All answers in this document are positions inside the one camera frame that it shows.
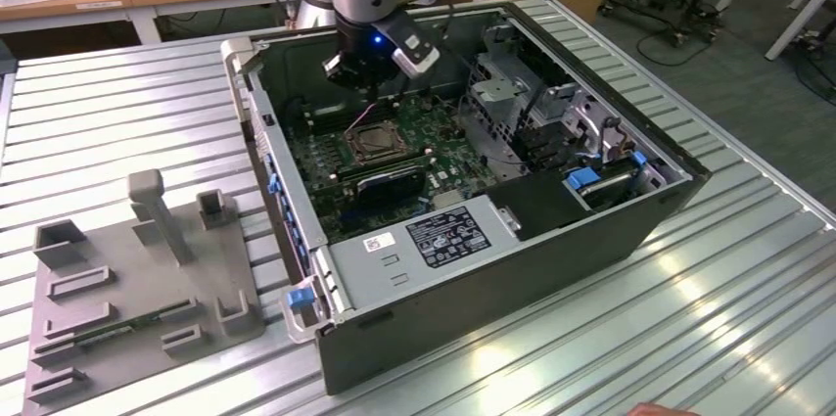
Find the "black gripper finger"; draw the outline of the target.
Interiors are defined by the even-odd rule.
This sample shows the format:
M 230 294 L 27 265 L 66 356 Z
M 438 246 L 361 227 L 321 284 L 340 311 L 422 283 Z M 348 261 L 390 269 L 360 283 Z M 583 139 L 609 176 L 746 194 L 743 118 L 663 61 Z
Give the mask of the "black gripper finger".
M 364 101 L 373 101 L 373 84 L 365 60 L 354 56 L 334 56 L 324 62 L 324 69 L 332 83 L 354 90 Z
M 393 92 L 393 84 L 402 78 L 400 69 L 378 69 L 372 73 L 372 102 Z

